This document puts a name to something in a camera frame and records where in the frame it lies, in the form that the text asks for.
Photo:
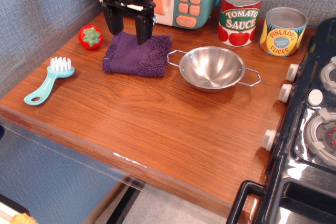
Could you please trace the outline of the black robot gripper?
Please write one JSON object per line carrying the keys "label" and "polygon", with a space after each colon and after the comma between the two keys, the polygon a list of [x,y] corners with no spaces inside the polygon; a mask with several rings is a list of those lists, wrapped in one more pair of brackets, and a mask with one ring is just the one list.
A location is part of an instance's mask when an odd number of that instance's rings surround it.
{"label": "black robot gripper", "polygon": [[152,37],[153,26],[157,23],[152,0],[100,0],[103,14],[110,33],[123,31],[123,16],[134,16],[138,45]]}

